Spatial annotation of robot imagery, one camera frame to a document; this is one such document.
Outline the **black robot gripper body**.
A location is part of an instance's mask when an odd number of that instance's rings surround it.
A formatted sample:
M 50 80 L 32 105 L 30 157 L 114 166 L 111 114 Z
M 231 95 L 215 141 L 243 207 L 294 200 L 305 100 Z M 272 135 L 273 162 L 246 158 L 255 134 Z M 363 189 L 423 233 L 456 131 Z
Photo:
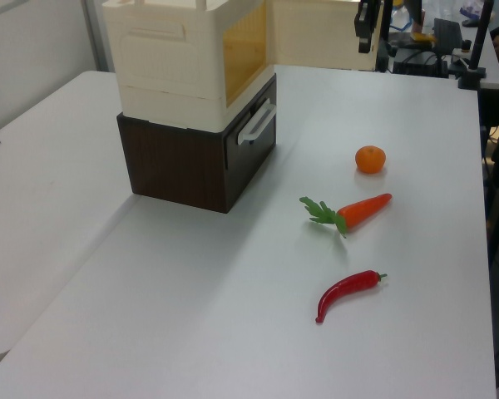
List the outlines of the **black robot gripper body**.
M 360 0 L 354 18 L 356 37 L 368 40 L 376 27 L 380 2 L 378 0 Z

